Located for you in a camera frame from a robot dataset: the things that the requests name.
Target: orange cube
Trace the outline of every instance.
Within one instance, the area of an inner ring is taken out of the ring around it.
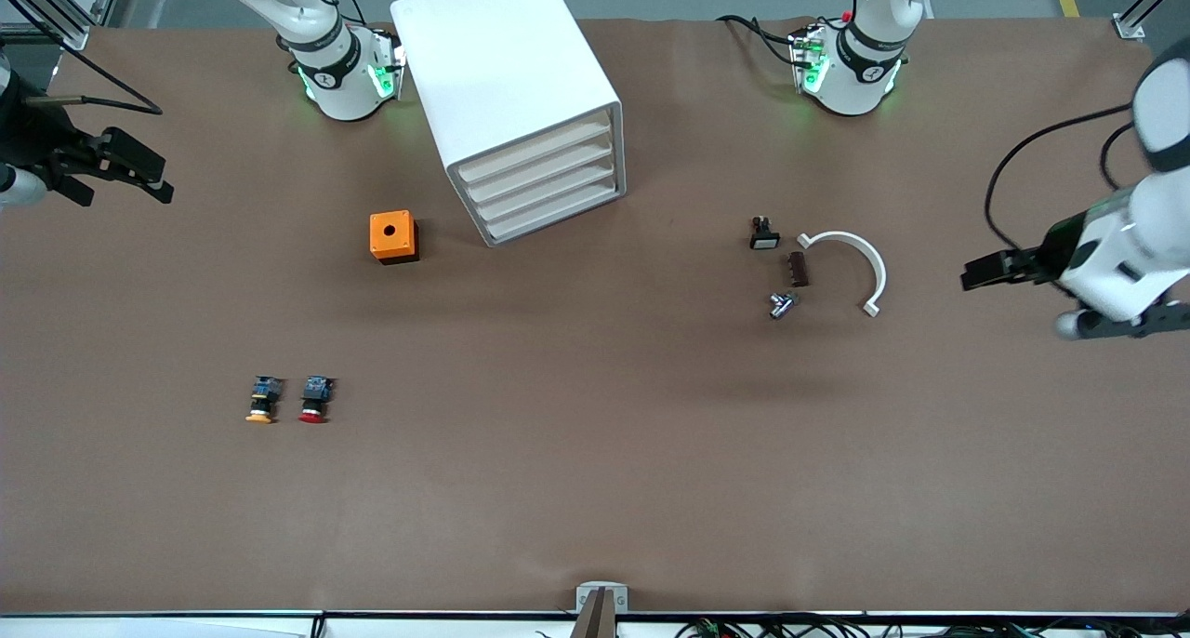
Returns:
[[[418,252],[418,224],[408,211],[371,215],[368,234],[371,254],[381,264],[407,264],[421,257]]]

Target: brown tabletop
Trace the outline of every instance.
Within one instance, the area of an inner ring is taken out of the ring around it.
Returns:
[[[775,24],[775,27],[791,24]],[[726,24],[583,23],[624,100],[628,196],[484,248],[415,92],[320,117],[271,31],[98,31],[165,117],[73,108],[165,156],[4,211],[5,611],[552,608],[1178,611],[1190,592],[1190,337],[1066,343],[1048,287],[964,294],[995,163],[1126,101],[1148,62],[1096,19],[926,23],[876,113],[833,117]],[[68,61],[55,94],[120,96]],[[1107,192],[1102,139],[1003,176],[1026,244]],[[1122,180],[1144,168],[1132,137]],[[424,257],[377,265],[368,215]],[[870,265],[749,221],[859,232]],[[289,380],[271,426],[253,376]],[[305,376],[339,379],[296,421]]]

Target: white box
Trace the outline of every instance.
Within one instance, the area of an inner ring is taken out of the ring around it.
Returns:
[[[625,193],[620,99],[562,0],[400,0],[446,175],[488,244]]]

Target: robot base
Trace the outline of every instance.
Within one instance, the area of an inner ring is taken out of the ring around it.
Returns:
[[[820,27],[816,32],[807,33],[803,40],[822,42],[822,51],[816,57],[790,45],[790,54],[795,61],[806,57],[804,61],[813,63],[810,69],[794,67],[794,83],[798,92],[813,96],[829,112],[850,117],[871,113],[872,108],[881,104],[881,99],[884,99],[888,92],[892,92],[892,82],[897,70],[901,70],[901,62],[897,62],[878,82],[859,82],[854,70],[848,69],[833,52],[835,39],[840,33],[832,27]]]

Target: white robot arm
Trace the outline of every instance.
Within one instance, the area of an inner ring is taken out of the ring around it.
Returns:
[[[892,90],[901,52],[925,14],[922,0],[856,0],[845,25],[815,25],[793,40],[798,90],[840,115],[863,115]]]
[[[1057,281],[1081,304],[1058,317],[1064,338],[1190,329],[1190,306],[1166,295],[1190,274],[1190,39],[1150,65],[1132,112],[1154,173],[1054,224],[1038,248],[969,262],[964,289]]]
[[[273,24],[326,117],[371,115],[400,92],[403,49],[387,32],[345,24],[330,0],[237,0]]]

